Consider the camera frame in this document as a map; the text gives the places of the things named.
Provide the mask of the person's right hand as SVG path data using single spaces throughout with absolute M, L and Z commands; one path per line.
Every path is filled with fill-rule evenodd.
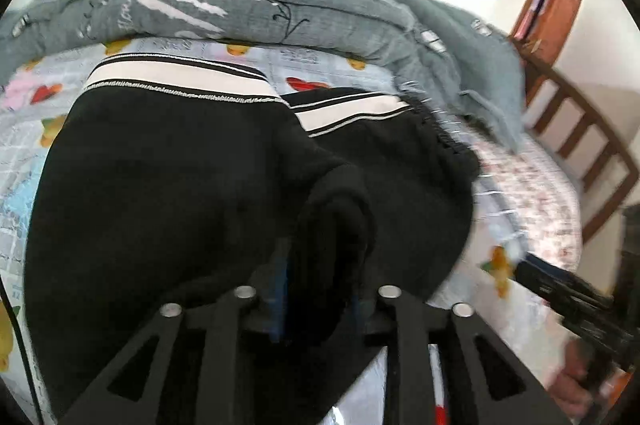
M 586 344 L 579 338 L 567 341 L 564 363 L 548 387 L 548 394 L 570 419 L 581 419 L 588 411 L 592 397 L 580 383 L 588 371 Z

